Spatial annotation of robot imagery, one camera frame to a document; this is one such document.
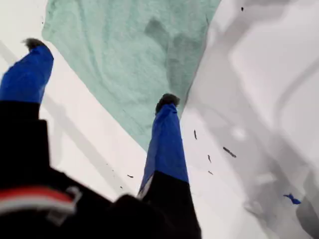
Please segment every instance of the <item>white stripe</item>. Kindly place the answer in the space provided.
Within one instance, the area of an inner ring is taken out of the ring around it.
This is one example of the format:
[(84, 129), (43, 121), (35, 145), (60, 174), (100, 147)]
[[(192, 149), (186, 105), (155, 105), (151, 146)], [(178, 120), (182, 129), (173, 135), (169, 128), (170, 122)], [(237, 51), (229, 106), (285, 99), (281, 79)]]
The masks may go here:
[(48, 197), (27, 196), (0, 201), (0, 215), (29, 209), (55, 209), (68, 214), (74, 214), (76, 211), (73, 203), (61, 202)]

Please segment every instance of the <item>red stripe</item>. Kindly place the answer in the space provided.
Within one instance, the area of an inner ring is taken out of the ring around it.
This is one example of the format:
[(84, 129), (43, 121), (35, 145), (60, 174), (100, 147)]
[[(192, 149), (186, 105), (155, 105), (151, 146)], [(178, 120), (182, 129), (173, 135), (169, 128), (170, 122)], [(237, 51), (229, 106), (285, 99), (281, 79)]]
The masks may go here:
[(13, 197), (25, 197), (25, 196), (46, 196), (62, 202), (71, 203), (73, 200), (70, 196), (52, 190), (47, 187), (34, 186), (34, 187), (21, 187), (12, 188), (0, 191), (0, 201), (7, 200)]

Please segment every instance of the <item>blue object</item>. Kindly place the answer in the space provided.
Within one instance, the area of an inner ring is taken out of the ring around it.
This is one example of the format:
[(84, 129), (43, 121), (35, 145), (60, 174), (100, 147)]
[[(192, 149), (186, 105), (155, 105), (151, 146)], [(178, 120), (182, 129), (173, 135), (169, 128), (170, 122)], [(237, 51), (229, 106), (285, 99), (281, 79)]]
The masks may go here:
[(174, 104), (164, 105), (153, 122), (141, 189), (154, 171), (188, 182), (179, 119)]
[(4, 74), (0, 101), (41, 103), (49, 81), (53, 56), (46, 46), (37, 46)]
[(301, 203), (298, 199), (294, 198), (291, 193), (289, 195), (284, 195), (284, 197), (289, 198), (292, 201), (293, 204), (298, 205), (298, 204)]

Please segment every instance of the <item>dark speck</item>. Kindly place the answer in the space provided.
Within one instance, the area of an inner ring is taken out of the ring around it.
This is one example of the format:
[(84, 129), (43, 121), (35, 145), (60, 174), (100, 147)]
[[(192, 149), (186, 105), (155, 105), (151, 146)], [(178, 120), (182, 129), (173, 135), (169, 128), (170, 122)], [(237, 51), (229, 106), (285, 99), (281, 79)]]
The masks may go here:
[(223, 149), (229, 153), (232, 157), (236, 158), (237, 156), (235, 154), (233, 154), (232, 152), (230, 152), (230, 150), (228, 148), (223, 147)]

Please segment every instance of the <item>green tarp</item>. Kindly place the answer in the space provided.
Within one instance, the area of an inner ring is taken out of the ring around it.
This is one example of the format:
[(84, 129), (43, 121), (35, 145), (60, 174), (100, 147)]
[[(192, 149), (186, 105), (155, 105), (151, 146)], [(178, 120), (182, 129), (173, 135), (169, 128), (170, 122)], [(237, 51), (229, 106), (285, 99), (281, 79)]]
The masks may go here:
[(179, 96), (182, 113), (219, 2), (49, 0), (42, 35), (147, 150), (160, 97)]

